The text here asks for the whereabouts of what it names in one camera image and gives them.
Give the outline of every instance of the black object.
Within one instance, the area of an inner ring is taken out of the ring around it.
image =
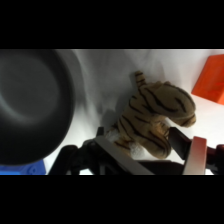
[[[54,50],[0,50],[1,165],[48,156],[66,136],[73,111],[70,74]]]
[[[99,128],[97,136],[104,134],[103,128]],[[81,170],[90,169],[95,175],[182,175],[190,153],[191,140],[177,128],[170,129],[169,142],[179,156],[186,160],[185,165],[171,161],[134,161],[122,154],[110,154],[108,150],[112,146],[100,143],[101,139],[92,139],[84,142],[78,149],[76,146],[64,147],[55,161],[49,175],[79,175]],[[217,149],[208,148],[207,168],[214,174],[224,174],[224,145]]]

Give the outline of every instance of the black plastic part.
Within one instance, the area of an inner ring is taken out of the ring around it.
[[[224,145],[218,145],[216,148],[216,175],[224,175]]]
[[[59,153],[51,171],[50,176],[54,175],[66,175],[67,172],[71,171],[71,166],[74,163],[75,158],[78,154],[78,148],[76,146],[65,146]],[[73,170],[73,175],[79,175],[79,170]]]
[[[74,112],[70,78],[52,49],[1,49],[1,165],[36,162],[64,140]]]
[[[177,128],[170,128],[169,143],[182,160],[187,159],[191,142],[192,141]]]
[[[155,175],[182,175],[184,166],[171,161],[155,161],[139,163]]]

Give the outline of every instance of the striped plush toy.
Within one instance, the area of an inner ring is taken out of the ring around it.
[[[181,127],[192,126],[196,122],[195,103],[187,92],[170,82],[147,84],[142,72],[135,76],[138,92],[106,138],[134,159],[141,155],[142,147],[154,157],[165,159],[171,153],[165,119]]]

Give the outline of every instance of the stuffed tiger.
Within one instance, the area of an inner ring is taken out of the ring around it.
[[[165,119],[190,127],[196,122],[196,106],[191,96],[170,82],[146,83],[142,72],[136,72],[138,92],[129,100],[122,116],[106,138],[128,156],[144,147],[158,159],[171,153],[169,127]]]

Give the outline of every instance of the red box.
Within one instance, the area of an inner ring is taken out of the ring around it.
[[[224,105],[224,55],[208,58],[192,94]]]

